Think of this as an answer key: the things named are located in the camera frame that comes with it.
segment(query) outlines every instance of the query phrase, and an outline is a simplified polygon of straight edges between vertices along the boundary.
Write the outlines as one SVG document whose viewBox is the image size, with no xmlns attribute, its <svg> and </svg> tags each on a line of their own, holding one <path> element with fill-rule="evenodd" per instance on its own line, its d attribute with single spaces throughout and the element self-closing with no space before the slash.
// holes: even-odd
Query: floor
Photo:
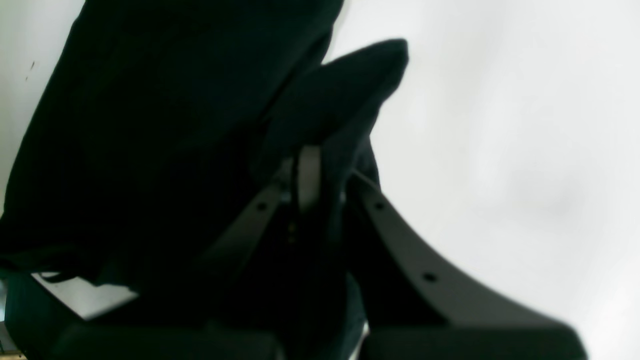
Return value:
<svg viewBox="0 0 640 360">
<path fill-rule="evenodd" d="M 2 188 L 82 3 L 0 2 Z M 627 0 L 347 0 L 327 59 L 408 39 L 372 134 L 383 191 L 462 270 L 574 326 L 593 360 L 640 358 L 639 17 Z M 89 316 L 93 291 L 66 296 Z"/>
</svg>

